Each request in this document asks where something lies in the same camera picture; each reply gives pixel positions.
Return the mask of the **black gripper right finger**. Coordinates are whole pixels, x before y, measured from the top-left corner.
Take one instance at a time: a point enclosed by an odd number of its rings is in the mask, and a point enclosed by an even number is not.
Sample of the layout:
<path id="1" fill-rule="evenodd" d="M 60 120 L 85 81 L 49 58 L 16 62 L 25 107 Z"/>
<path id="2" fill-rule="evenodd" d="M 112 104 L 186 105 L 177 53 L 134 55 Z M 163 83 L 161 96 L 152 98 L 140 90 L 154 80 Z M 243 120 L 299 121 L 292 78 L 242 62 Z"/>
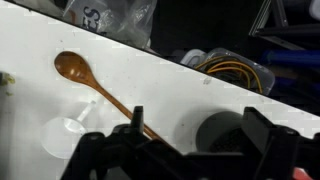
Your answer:
<path id="1" fill-rule="evenodd" d="M 194 152 L 187 157 L 206 180 L 320 180 L 319 136 L 306 138 L 288 126 L 274 124 L 247 107 L 241 129 L 241 152 Z"/>

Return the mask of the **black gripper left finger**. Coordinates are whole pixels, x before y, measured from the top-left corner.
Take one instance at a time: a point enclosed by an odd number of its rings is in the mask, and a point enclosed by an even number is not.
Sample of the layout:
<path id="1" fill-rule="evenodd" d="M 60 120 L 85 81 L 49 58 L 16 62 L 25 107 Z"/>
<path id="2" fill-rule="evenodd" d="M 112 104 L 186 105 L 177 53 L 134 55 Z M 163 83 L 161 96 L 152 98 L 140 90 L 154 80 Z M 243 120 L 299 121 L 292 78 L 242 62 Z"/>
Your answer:
<path id="1" fill-rule="evenodd" d="M 131 123 L 116 126 L 108 137 L 100 132 L 84 134 L 61 180 L 102 180 L 115 167 L 131 180 L 183 180 L 181 155 L 143 135 L 143 115 L 143 107 L 136 106 Z"/>

